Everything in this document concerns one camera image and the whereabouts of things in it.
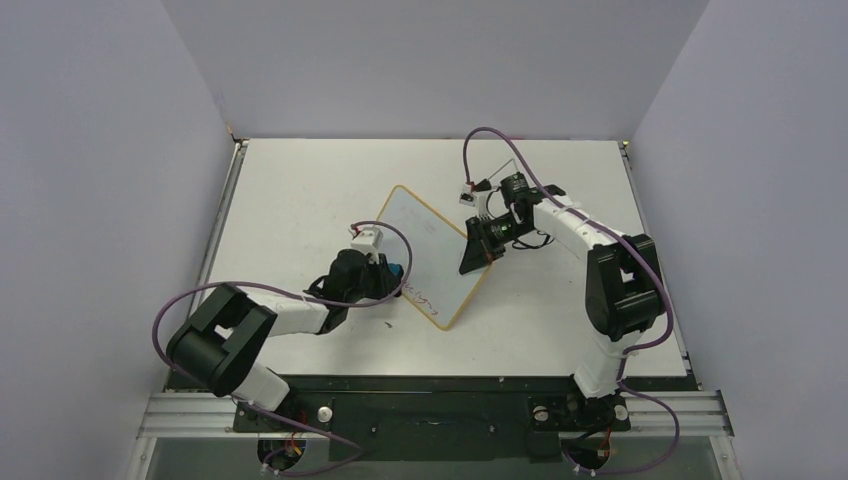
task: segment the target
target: whiteboard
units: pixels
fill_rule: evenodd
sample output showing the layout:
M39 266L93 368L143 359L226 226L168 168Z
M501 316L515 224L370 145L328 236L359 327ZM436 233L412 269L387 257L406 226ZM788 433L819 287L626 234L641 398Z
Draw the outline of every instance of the whiteboard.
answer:
M450 329L490 267L460 275L465 234L403 185L392 189L377 219L403 232L412 246L412 270L403 296L441 330ZM384 236L380 251L392 263L409 262L397 235Z

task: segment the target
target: white wall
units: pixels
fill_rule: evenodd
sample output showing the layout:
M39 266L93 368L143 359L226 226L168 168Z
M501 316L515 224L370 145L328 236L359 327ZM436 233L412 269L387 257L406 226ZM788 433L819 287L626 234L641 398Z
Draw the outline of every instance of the white wall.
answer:
M630 138L707 0L163 0L237 135Z
M0 7L0 472L124 475L232 142L158 1Z
M748 479L848 478L848 3L712 0L632 143Z

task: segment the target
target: white table surface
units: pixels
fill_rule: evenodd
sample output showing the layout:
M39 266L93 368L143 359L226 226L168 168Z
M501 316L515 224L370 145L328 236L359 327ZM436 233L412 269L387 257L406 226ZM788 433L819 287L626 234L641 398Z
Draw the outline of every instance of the white table surface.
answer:
M618 230L643 231L615 142L516 143L544 183L557 184ZM511 157L502 141L472 141L472 179ZM464 229L473 210L457 201L463 182L461 140L252 139L210 281L303 290L348 247L347 226L374 219L396 184ZM270 338L259 361L280 374L570 375L592 341L584 288L585 265L564 247L508 247L450 331L400 298L350 310L327 335ZM643 341L658 337L665 322L658 318ZM674 336L632 358L627 375L685 375Z

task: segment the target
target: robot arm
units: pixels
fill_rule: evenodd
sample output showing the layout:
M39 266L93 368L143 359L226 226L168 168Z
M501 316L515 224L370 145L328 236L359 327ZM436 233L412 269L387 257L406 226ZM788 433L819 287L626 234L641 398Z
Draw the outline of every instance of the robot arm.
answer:
M286 413L281 405L289 385L256 362L265 339L289 333L322 335L347 318L348 307L327 306L315 299L349 305L363 298L379 300L397 290L403 268L379 253L381 240L377 228L357 232L351 248L340 251L328 274L297 300L245 293L228 284L217 287L177 330L166 355L216 396L232 394L265 410ZM278 315L285 321L277 322ZM230 330L229 336L220 329Z
M574 374L584 397L615 394L623 352L635 345L656 317L664 313L662 300L647 273L615 239L589 225L589 215L577 208L555 185L545 189L565 208L554 205L524 175L501 182L509 212L497 218L479 216L466 221L468 244L459 267L461 274L502 257L505 245L535 230L550 235L586 262L586 312L594 327L593 343ZM619 234L659 273L653 240L641 234Z

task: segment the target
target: cable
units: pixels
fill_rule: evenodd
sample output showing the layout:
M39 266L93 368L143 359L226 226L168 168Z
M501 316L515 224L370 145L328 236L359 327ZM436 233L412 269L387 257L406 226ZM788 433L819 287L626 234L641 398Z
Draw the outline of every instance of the cable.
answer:
M153 330L153 332L152 332L153 349L156 350L156 354L159 356L159 358L163 362L165 362L166 365L168 365L173 370L179 372L181 375L184 375L184 376L186 376L190 379L197 381L197 379L195 379L190 373L186 372L185 370L180 368L177 364L172 362L171 359L168 358L168 356L165 354L165 351L162 349L161 343L159 343L159 325L162 323L162 319L165 317L165 314L168 312L168 310L170 310L171 307L173 307L180 300L182 300L182 299L184 299L184 298L186 298L190 295L193 295L195 293L202 292L202 291L208 290L210 288L218 287L218 286L223 285L225 283L228 283L230 285L239 286L239 287L258 288L258 289L261 289L261 290L267 290L269 292L274 292L274 293L277 293L279 295L283 295L284 297L291 298L293 300L305 300L309 303L317 303L317 304L320 304L320 305L335 306L335 307L365 308L365 307L373 307L375 305L380 305L382 303L388 302L389 300L394 298L395 294L397 294L403 288L403 286L406 284L406 281L409 279L409 274L412 271L412 245L409 243L409 239L407 239L406 236L400 230L389 225L388 223L366 220L366 221L356 222L356 223L352 224L351 228L357 229L358 227L360 227L362 225L375 225L375 226L387 228L387 229L393 231L395 234L397 234L398 237L400 237L401 241L403 241L404 245L406 246L407 254L409 255L409 261L407 262L407 267L406 267L406 270L404 271L403 278L401 278L401 281L398 284L397 288L395 288L391 293L389 293L385 297L383 297L379 300L374 300L374 301L365 302L365 303L343 303L343 302L334 302L334 301L331 301L331 300L323 300L323 299L319 299L319 298L304 298L302 295L294 294L294 293L291 293L289 291L283 290L281 288L277 288L277 287L273 287L271 285L265 285L263 283L257 283L257 282L247 282L247 281L211 282L211 283L207 283L207 284L204 284L204 285L199 285L197 287L186 290L185 292L182 292L178 295L175 295L174 297L169 299L167 302L165 302L165 305L163 305L162 308L159 309L159 312L156 314L156 318L154 318L154 320L153 320L153 329L152 329ZM250 408L250 409L254 410L255 412L259 413L260 415L264 415L265 417L268 417L272 420L276 420L278 422L284 423L286 425L290 425L290 426L298 428L300 430L316 433L316 434L321 435L323 437L326 437L330 440L335 440L335 441L337 441L341 444L347 445L349 447L352 447L352 448L355 448L355 449L358 450L357 453L355 453L355 454L353 454L353 455L351 455L351 456L349 456L345 459L342 459L338 462L334 462L334 463L324 465L322 467L315 468L313 470L308 470L308 471L305 471L305 472L285 472L285 471L280 472L280 475L282 475L284 477L306 477L306 476L310 476L310 475L316 475L316 474L319 474L319 473L324 473L324 472L333 470L335 468L341 467L342 465L346 465L348 463L354 462L354 461L358 460L360 457L362 457L362 455L364 454L364 450L363 450L362 446L360 446L359 444L352 442L352 441L350 441L350 440L348 440L344 437L336 435L332 432L326 432L324 430L319 430L317 428L311 427L311 426L307 425L305 422L298 422L296 420L286 418L282 415L278 415L278 414L276 414L272 411L269 411L269 410L266 410L262 407L254 405L251 401L249 401L247 399L238 398L236 396L233 396L232 398L237 400L237 401L246 403L248 408ZM281 454L285 451L285 442L283 442L283 443L284 443L283 448L277 449L277 450L275 450L275 451L273 451L273 452L271 452L271 453L269 453L268 455L265 456L265 459L263 460L263 470L264 470L265 465L268 465L268 462L272 458L274 458L274 456L279 455L279 454Z
M516 238L512 241L512 248L514 248L515 250L539 250L542 247L547 247L548 245L554 243L554 239L551 238L551 236L547 233L536 231L536 234L543 235L545 237L545 239L542 240L542 243L540 243L539 245L530 245Z
M500 137L503 141L505 141L506 144L509 145L509 147L512 149L513 153L515 153L515 156L518 158L518 161L521 162L521 165L524 167L524 170L527 172L527 176L530 177L530 179L533 181L533 183L536 185L536 187L539 188L539 190L545 195L545 197L548 200L551 201L551 203L553 203L554 205L556 205L559 208L565 209L567 212L576 216L580 220L586 222L588 225L592 226L593 228L600 230L601 232L603 232L604 234L606 234L607 236L609 236L610 238L612 238L613 240L618 242L636 260L636 263L638 263L639 266L642 267L643 270L645 270L645 273L648 274L648 278L651 279L651 283L653 283L654 287L657 289L657 293L659 293L660 299L662 300L663 306L665 307L666 318L668 319L666 329L663 332L663 334L660 335L660 337L657 338L656 340L653 340L653 341L647 342L647 343L643 343L641 345L633 345L631 347L624 349L624 351L622 352L623 356L622 356L622 359L621 359L621 364L618 367L618 374L616 375L616 383L618 384L619 388L621 388L622 391L625 391L625 392L627 392L631 395L643 398L645 400L652 401L652 402L656 403L657 405L663 407L666 411L668 411L668 413L671 415L672 420L674 420L674 439L672 440L671 445L669 446L668 451L666 451L666 453L664 453L663 455L660 455L656 460L654 460L654 461L652 461L652 462L650 462L646 465L643 465L642 467L621 468L621 469L615 469L615 470L604 470L603 472L596 472L596 473L597 474L603 474L603 475L639 473L639 472L644 472L646 470L649 470L649 469L659 465L660 463L662 463L666 459L668 459L668 457L670 457L674 453L674 451L677 449L677 444L680 441L680 421L677 418L677 414L674 413L674 410L672 410L671 407L666 405L665 402L663 402L662 400L660 400L656 397L652 397L650 395L646 395L644 393L637 392L637 391L627 387L626 385L624 385L623 378L624 378L624 367L627 363L627 359L629 358L629 354L636 352L636 351L639 351L639 350L645 350L647 348L655 347L655 346L663 343L664 341L668 340L668 338L674 332L674 312L671 310L671 299L668 296L668 292L666 291L665 286L663 285L662 281L657 276L657 274L654 273L654 270L651 268L651 266L648 265L648 262L644 258L642 258L642 255L639 254L639 252L636 250L636 248L633 247L632 245L630 245L630 243L628 243L626 240L621 238L620 235L618 235L617 233L615 233L611 229L607 228L605 225L602 225L602 224L592 220L591 218L587 217L586 215L584 215L579 210L575 210L573 208L566 207L565 205L562 204L562 202L560 202L553 195L551 195L550 192L548 192L545 189L544 185L542 185L542 182L540 182L539 179L536 178L536 175L533 173L533 170L531 170L530 166L527 164L527 160L524 159L524 155L521 154L521 151L518 150L518 147L515 146L515 143L512 140L510 140L510 138L507 137L500 130L498 130L496 128L492 128L492 127L477 127L474 130L471 130L471 132L469 132L468 135L465 137L465 143L462 145L462 164L463 164L463 167L465 168L465 179L466 179L467 182L471 181L471 173L468 170L468 142L471 140L471 137L473 137L474 135L476 135L477 133L480 133L480 132L493 133L493 134L497 135L498 137ZM568 456L568 453L566 453L566 457L568 457L568 459L571 460L571 457Z

